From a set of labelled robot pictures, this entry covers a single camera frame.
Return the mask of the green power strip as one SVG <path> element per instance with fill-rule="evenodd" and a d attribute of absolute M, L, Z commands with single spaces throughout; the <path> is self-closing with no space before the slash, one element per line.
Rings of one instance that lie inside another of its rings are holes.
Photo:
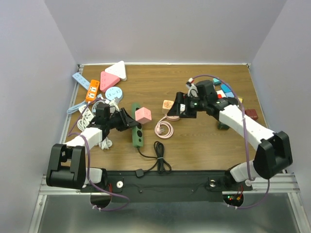
<path fill-rule="evenodd" d="M 131 106 L 132 111 L 132 118 L 135 119 L 135 111 L 140 109 L 141 106 L 139 103 L 134 102 Z M 143 133 L 142 133 L 142 125 L 139 124 L 138 126 L 135 126 L 132 128 L 132 144 L 135 148 L 137 147 L 143 147 Z"/>

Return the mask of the dark green cube plug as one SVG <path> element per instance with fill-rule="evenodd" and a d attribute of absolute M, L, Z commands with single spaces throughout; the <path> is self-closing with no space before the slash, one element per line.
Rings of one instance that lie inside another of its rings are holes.
<path fill-rule="evenodd" d="M 230 127 L 220 121 L 217 122 L 217 129 L 218 130 L 228 130 Z"/>

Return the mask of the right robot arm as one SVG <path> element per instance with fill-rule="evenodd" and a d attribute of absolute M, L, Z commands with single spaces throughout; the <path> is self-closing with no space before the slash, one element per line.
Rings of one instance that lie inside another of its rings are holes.
<path fill-rule="evenodd" d="M 168 116 L 196 118 L 197 112 L 206 112 L 219 122 L 227 125 L 246 140 L 256 150 L 253 160 L 232 167 L 224 176 L 224 185 L 235 189 L 241 182 L 257 177 L 272 178 L 293 163 L 289 136 L 265 128 L 237 106 L 235 98 L 190 97 L 178 92 L 168 111 Z"/>

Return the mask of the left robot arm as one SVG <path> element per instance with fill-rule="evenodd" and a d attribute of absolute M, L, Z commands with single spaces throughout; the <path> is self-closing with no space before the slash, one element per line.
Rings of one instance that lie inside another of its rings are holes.
<path fill-rule="evenodd" d="M 110 113 L 109 107 L 97 111 L 90 124 L 71 141 L 54 144 L 51 149 L 46 183 L 48 186 L 81 189 L 85 183 L 86 153 L 116 129 L 119 132 L 139 125 L 124 108 Z"/>

